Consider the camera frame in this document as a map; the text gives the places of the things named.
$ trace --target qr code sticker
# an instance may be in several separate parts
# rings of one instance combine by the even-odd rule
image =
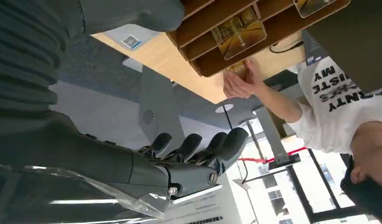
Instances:
[[[137,45],[141,43],[136,37],[133,35],[129,35],[122,41],[125,45],[127,45],[130,49],[135,48]]]

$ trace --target red rope barrier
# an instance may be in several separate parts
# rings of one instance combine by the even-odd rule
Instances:
[[[295,153],[298,153],[302,150],[305,150],[307,149],[307,147],[302,147],[302,148],[299,148],[299,149],[296,149],[294,151],[290,151],[287,153],[287,155],[293,155]],[[251,162],[262,162],[262,163],[270,163],[270,162],[273,162],[275,161],[275,158],[271,158],[269,160],[264,160],[264,159],[255,159],[255,158],[241,158],[241,159],[238,159],[239,161],[251,161]]]

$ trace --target wooden cubby shelf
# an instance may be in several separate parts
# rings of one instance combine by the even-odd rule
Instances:
[[[212,3],[214,0],[181,0],[184,5],[185,14],[184,19],[194,15],[197,11],[205,8],[207,5]]]
[[[316,13],[301,18],[293,0],[181,0],[185,19],[167,33],[195,71],[210,77],[272,44],[346,7],[351,0],[336,0]],[[211,30],[249,6],[257,8],[267,38],[235,57],[224,60]]]

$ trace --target gold card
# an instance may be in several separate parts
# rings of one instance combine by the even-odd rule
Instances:
[[[336,0],[293,0],[302,18],[305,18]]]
[[[256,61],[256,59],[254,57],[249,57],[231,65],[227,68],[227,70],[236,73],[241,79],[246,80],[246,77],[250,72],[249,68],[246,65],[246,60],[249,60],[254,65],[258,66],[258,62]]]
[[[267,37],[253,7],[249,7],[212,30],[225,60],[263,41]]]

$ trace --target wooden table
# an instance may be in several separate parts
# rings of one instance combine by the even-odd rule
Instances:
[[[159,34],[134,51],[121,46],[103,33],[93,36],[214,104],[226,99],[223,92],[222,72],[209,78],[199,76],[180,55],[165,33]],[[301,33],[297,32],[280,41],[275,48],[287,49],[300,39]],[[269,49],[265,49],[252,57],[260,64],[264,78],[269,78],[305,58],[303,47],[281,54],[273,54]]]

